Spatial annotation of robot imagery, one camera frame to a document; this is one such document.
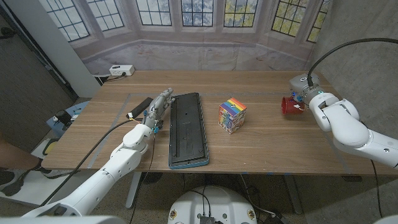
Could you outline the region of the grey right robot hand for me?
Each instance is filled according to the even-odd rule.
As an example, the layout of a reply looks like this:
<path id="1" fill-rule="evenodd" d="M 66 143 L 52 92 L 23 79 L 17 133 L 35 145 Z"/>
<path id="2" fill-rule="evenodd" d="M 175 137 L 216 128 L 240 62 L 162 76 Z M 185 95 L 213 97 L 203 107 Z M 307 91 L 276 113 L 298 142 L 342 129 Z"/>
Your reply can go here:
<path id="1" fill-rule="evenodd" d="M 316 74 L 311 74 L 311 76 L 312 87 L 308 85 L 308 75 L 306 73 L 289 80 L 289 87 L 295 101 L 308 105 L 312 98 L 324 92 L 324 89 L 320 86 L 320 77 Z"/>

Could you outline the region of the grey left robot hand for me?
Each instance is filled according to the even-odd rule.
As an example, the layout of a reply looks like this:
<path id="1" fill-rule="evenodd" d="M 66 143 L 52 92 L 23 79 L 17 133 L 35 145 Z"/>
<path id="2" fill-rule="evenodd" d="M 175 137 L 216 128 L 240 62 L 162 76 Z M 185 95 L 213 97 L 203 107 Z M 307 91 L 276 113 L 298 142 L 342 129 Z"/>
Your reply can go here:
<path id="1" fill-rule="evenodd" d="M 149 105 L 149 111 L 144 116 L 142 124 L 150 127 L 151 129 L 163 128 L 164 121 L 162 120 L 162 117 L 165 113 L 165 110 L 175 100 L 172 97 L 173 91 L 174 90 L 172 88 L 168 88 L 152 100 Z"/>

